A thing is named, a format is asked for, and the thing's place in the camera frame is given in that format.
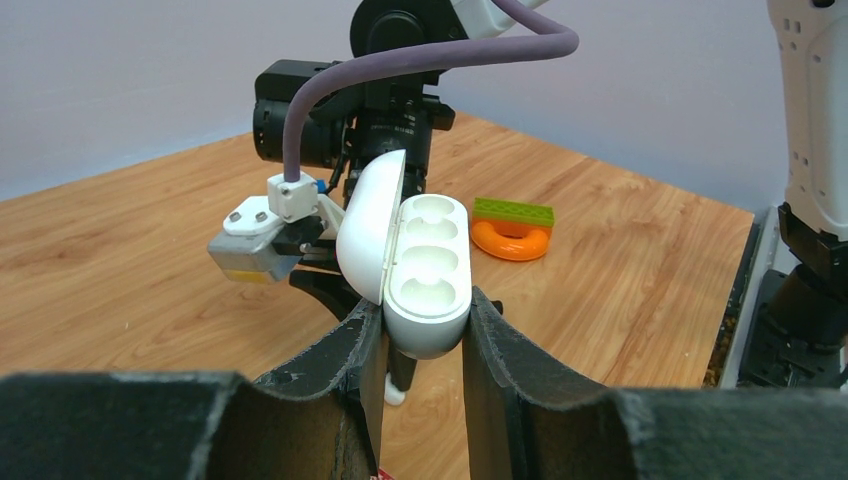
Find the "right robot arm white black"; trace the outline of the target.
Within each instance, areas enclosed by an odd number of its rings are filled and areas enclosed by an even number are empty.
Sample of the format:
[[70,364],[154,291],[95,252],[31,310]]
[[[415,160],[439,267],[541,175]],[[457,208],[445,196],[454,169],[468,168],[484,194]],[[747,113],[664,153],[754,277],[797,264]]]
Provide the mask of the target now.
[[[790,273],[764,274],[739,362],[746,386],[842,387],[847,382],[847,5],[771,1],[781,57],[788,181],[780,236]],[[433,131],[454,111],[424,93],[448,70],[562,58],[578,35],[534,1],[364,1],[345,62],[279,60],[255,80],[258,155],[284,166],[270,196],[297,217],[315,190],[292,194],[305,165],[358,175],[404,149],[406,190],[421,190]]]

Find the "white earbud charging case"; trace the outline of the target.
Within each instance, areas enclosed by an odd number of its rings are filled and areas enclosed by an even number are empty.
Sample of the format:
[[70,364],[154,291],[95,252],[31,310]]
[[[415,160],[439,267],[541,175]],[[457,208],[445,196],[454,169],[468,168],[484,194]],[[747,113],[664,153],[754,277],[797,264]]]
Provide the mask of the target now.
[[336,239],[340,270],[381,307],[390,339],[418,360],[441,357],[463,335],[472,300],[469,215],[452,197],[402,197],[406,153],[360,174]]

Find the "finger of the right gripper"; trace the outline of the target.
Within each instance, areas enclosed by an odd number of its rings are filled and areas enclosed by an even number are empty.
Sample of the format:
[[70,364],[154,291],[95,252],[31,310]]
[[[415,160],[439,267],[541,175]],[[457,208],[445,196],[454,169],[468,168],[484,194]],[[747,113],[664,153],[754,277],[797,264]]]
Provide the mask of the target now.
[[434,319],[415,318],[402,313],[398,305],[387,303],[387,331],[392,351],[389,371],[394,387],[408,391],[417,362],[439,358],[456,347],[463,335],[470,310]]

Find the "white earbud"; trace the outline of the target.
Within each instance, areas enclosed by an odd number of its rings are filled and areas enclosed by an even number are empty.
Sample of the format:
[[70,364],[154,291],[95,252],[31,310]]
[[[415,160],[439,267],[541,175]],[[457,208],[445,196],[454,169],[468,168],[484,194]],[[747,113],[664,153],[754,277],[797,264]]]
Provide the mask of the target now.
[[384,381],[384,401],[390,406],[400,406],[406,399],[406,393],[396,387],[390,373],[387,373]]

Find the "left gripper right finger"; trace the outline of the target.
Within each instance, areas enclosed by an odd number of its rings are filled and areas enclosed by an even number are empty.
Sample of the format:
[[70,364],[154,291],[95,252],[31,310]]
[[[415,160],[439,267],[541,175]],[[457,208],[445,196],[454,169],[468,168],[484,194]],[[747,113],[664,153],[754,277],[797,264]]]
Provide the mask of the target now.
[[462,342],[474,479],[843,479],[847,396],[612,388],[511,326],[479,289]]

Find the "green toy brick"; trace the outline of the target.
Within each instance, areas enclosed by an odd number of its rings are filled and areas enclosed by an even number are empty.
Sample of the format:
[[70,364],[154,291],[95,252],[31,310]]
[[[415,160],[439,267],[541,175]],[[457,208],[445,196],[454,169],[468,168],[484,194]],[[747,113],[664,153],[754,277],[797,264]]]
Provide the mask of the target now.
[[474,199],[472,215],[479,219],[490,219],[543,228],[555,224],[554,210],[550,206],[509,201],[496,198]]

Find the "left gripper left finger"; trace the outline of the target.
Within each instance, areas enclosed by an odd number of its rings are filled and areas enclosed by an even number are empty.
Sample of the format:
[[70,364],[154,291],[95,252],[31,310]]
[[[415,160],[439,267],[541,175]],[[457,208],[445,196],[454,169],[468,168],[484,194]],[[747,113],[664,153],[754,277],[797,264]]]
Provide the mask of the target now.
[[1,380],[5,479],[368,479],[380,458],[382,310],[361,302],[250,380],[24,372]]

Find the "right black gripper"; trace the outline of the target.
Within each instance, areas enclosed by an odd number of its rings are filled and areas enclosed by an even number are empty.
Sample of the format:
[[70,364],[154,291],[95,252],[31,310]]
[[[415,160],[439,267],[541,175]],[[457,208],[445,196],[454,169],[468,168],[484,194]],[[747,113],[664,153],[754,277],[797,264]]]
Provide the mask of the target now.
[[[448,1],[362,1],[350,26],[354,56],[455,41],[465,29]],[[254,82],[253,141],[265,161],[282,162],[285,116],[295,93],[321,71],[323,62],[278,60]],[[452,128],[456,113],[438,96],[439,71],[391,77],[347,87],[312,108],[301,137],[301,163],[331,170],[329,188],[344,186],[350,198],[364,168],[376,157],[406,152],[402,196],[424,193],[432,134]],[[318,300],[344,321],[361,296],[338,273],[294,270],[289,285]]]

